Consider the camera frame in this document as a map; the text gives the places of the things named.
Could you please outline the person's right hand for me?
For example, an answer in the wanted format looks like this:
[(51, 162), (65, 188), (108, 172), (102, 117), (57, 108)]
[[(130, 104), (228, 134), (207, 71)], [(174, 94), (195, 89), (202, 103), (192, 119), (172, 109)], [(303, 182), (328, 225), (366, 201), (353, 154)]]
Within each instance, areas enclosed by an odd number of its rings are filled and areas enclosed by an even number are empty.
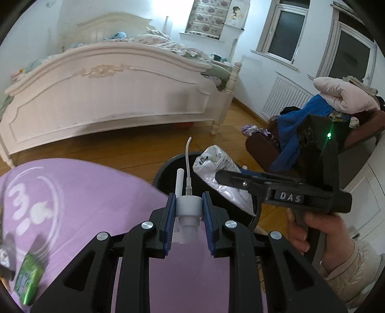
[(316, 229), (321, 235), (321, 262), (324, 270), (331, 273), (352, 256), (355, 243), (349, 237), (345, 222), (339, 215), (327, 215), (305, 212), (303, 219), (308, 229), (297, 224), (292, 209), (287, 210), (287, 234), (289, 242), (301, 253), (305, 254), (312, 247), (309, 230)]

